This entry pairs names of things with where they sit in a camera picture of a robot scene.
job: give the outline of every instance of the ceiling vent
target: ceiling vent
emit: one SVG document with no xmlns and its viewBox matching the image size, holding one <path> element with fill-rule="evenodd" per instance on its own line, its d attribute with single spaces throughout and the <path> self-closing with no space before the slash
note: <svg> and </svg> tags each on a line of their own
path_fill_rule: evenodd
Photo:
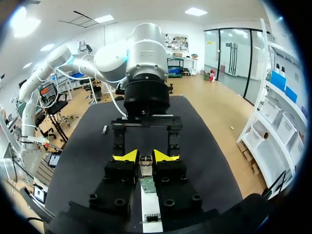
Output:
<svg viewBox="0 0 312 234">
<path fill-rule="evenodd" d="M 77 17 L 71 21 L 62 21 L 62 20 L 58 20 L 59 22 L 62 23 L 68 23 L 68 24 L 72 24 L 75 26 L 79 26 L 82 28 L 88 28 L 91 27 L 93 25 L 98 24 L 98 22 L 94 21 L 93 19 L 91 19 L 90 17 L 78 12 L 78 11 L 73 11 L 74 13 L 76 13 Z"/>
</svg>

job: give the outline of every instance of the workbench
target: workbench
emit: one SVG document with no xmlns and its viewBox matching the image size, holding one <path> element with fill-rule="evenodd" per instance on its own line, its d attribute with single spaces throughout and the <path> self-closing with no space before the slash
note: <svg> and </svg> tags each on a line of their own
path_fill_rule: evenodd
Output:
<svg viewBox="0 0 312 234">
<path fill-rule="evenodd" d="M 123 111 L 123 101 L 117 102 Z M 237 182 L 213 135 L 204 121 L 182 96 L 170 97 L 168 114 L 181 116 L 181 159 L 187 166 L 187 177 L 200 194 L 204 211 L 216 208 L 220 213 L 242 200 Z M 73 201 L 88 207 L 89 195 L 104 176 L 104 166 L 112 157 L 111 120 L 121 117 L 112 102 L 92 105 L 70 136 L 54 170 L 45 208 L 57 215 Z M 108 125 L 106 135 L 103 127 Z M 139 149 L 151 154 L 153 149 L 167 152 L 166 128 L 127 128 L 126 152 Z M 129 231 L 142 232 L 141 189 L 137 184 Z"/>
</svg>

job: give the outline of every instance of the storage bin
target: storage bin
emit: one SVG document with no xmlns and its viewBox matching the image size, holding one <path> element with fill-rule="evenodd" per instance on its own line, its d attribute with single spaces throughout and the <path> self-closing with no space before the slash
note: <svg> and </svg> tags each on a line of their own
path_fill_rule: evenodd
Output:
<svg viewBox="0 0 312 234">
<path fill-rule="evenodd" d="M 279 73 L 272 71 L 271 81 L 273 85 L 275 85 L 280 90 L 284 91 L 286 86 L 286 78 L 281 76 Z"/>
<path fill-rule="evenodd" d="M 285 94 L 289 97 L 294 103 L 297 101 L 298 95 L 288 86 L 286 86 Z"/>
<path fill-rule="evenodd" d="M 294 165 L 297 165 L 301 156 L 302 156 L 302 153 L 303 153 L 303 142 L 302 142 L 299 134 L 297 134 L 296 140 L 293 143 L 289 153 L 292 157 L 292 161 L 293 161 Z"/>
<path fill-rule="evenodd" d="M 275 99 L 268 99 L 265 97 L 263 106 L 260 110 L 260 113 L 267 119 L 270 124 L 273 124 L 278 113 L 281 111 L 279 103 Z"/>
<path fill-rule="evenodd" d="M 264 138 L 251 126 L 250 131 L 247 133 L 246 140 L 250 146 L 255 149 L 264 141 Z"/>
<path fill-rule="evenodd" d="M 297 132 L 297 128 L 295 126 L 293 116 L 287 112 L 283 112 L 283 117 L 278 126 L 277 134 L 286 145 L 295 132 Z"/>
</svg>

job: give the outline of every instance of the ceiling light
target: ceiling light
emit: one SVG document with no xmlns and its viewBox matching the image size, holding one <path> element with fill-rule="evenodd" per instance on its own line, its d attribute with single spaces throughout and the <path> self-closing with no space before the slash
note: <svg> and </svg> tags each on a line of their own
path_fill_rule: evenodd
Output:
<svg viewBox="0 0 312 234">
<path fill-rule="evenodd" d="M 207 14 L 207 11 L 199 10 L 197 8 L 192 7 L 190 9 L 188 9 L 185 13 L 190 14 L 190 15 L 194 15 L 194 16 L 202 16 L 202 15 Z"/>
<path fill-rule="evenodd" d="M 21 7 L 12 16 L 10 24 L 14 29 L 18 29 L 24 23 L 25 18 L 26 18 L 26 8 Z"/>
<path fill-rule="evenodd" d="M 26 65 L 23 67 L 23 69 L 25 69 L 25 68 L 29 67 L 31 64 L 32 64 L 32 62 L 30 62 L 30 63 L 26 64 Z"/>
<path fill-rule="evenodd" d="M 237 34 L 240 35 L 248 35 L 246 32 L 244 32 L 243 30 L 239 30 L 239 29 L 233 29 L 234 32 L 236 32 Z"/>
<path fill-rule="evenodd" d="M 40 51 L 49 51 L 54 47 L 54 44 L 44 46 Z"/>
<path fill-rule="evenodd" d="M 39 26 L 40 22 L 40 20 L 34 18 L 24 20 L 24 22 L 16 30 L 14 37 L 22 38 L 31 34 Z"/>
<path fill-rule="evenodd" d="M 102 17 L 96 18 L 94 20 L 98 23 L 103 23 L 103 22 L 111 21 L 113 19 L 114 18 L 111 15 L 107 15 L 107 16 L 102 16 Z"/>
</svg>

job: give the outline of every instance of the robotic arm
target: robotic arm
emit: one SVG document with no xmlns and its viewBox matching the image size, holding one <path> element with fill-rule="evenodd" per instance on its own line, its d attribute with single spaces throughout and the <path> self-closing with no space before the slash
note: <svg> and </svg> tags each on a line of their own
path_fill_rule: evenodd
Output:
<svg viewBox="0 0 312 234">
<path fill-rule="evenodd" d="M 22 114 L 22 136 L 35 137 L 36 106 L 39 99 L 37 88 L 54 69 L 80 72 L 114 88 L 124 81 L 124 106 L 128 118 L 163 114 L 169 108 L 169 94 L 165 84 L 168 76 L 166 50 L 161 29 L 155 24 L 138 25 L 126 40 L 105 46 L 94 56 L 72 56 L 66 46 L 55 49 L 20 89 L 19 99 L 26 102 Z M 3 121 L 0 123 L 2 128 L 6 128 Z M 14 169 L 11 159 L 0 159 L 0 164 L 4 165 L 0 167 L 0 176 L 12 179 L 15 177 L 15 170 L 18 170 L 19 179 L 31 183 L 29 175 L 36 173 L 44 152 L 36 144 L 20 145 L 8 131 L 3 132 L 14 149 L 16 162 L 20 167 Z"/>
</svg>

